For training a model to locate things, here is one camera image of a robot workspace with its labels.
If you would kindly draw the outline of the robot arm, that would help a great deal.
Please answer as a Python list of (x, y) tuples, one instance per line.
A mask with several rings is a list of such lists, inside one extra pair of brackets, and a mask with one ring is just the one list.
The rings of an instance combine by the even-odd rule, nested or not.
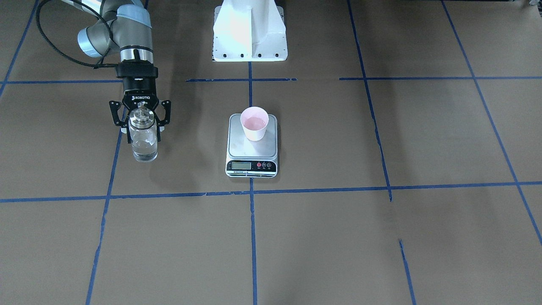
[(98, 58), (92, 67), (105, 68), (103, 58), (111, 54), (120, 56), (119, 62), (111, 67), (122, 80), (124, 96), (120, 102), (109, 102), (113, 123), (128, 129), (128, 118), (119, 116), (121, 107), (130, 114), (142, 106), (151, 111), (163, 106), (165, 117), (155, 118), (160, 138), (165, 125), (170, 123), (171, 102), (158, 99), (156, 93), (158, 69), (154, 65), (149, 12), (139, 0), (69, 0), (67, 3), (97, 18), (94, 25), (82, 29), (77, 36), (81, 50), (89, 57)]

